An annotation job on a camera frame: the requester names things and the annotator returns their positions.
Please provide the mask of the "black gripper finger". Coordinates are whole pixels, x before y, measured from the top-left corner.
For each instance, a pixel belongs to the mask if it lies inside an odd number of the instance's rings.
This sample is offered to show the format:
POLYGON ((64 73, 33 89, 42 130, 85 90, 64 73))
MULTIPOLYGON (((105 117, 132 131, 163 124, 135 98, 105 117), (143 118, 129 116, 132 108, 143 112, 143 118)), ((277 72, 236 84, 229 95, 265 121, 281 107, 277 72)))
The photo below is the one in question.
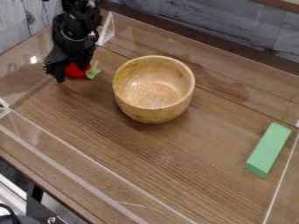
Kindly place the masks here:
POLYGON ((50 75, 54 77, 54 79, 58 83, 62 83, 65 81, 64 70, 65 70, 67 65, 68 65, 68 62, 61 61, 61 62, 54 63, 50 66, 50 75))
POLYGON ((80 70, 84 70, 88 67, 88 64, 93 57, 93 51, 93 48, 77 49, 75 51, 73 62, 80 70))

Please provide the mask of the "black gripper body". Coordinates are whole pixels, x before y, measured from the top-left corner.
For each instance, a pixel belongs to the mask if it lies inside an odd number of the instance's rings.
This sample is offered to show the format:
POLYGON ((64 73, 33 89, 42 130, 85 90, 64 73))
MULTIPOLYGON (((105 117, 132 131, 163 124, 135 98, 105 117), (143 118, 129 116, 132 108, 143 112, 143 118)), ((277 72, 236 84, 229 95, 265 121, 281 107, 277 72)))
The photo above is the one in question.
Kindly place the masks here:
POLYGON ((75 51, 87 48, 96 49, 95 38, 85 38, 83 41, 69 41, 68 39, 61 42, 53 41, 53 47, 42 62, 45 73, 50 73, 52 65, 57 62, 67 61, 69 65, 73 62, 75 51))

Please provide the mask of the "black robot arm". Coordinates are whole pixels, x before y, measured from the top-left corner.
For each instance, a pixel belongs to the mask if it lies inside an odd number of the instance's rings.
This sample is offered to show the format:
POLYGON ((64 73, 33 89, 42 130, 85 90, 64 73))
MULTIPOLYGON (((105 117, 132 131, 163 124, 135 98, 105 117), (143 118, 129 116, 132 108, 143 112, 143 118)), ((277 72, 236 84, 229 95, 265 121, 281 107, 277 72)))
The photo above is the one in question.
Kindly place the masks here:
POLYGON ((52 19, 52 49, 44 59, 44 72, 58 83, 80 78, 91 69, 91 60, 101 26, 100 0, 61 0, 62 12, 52 19))

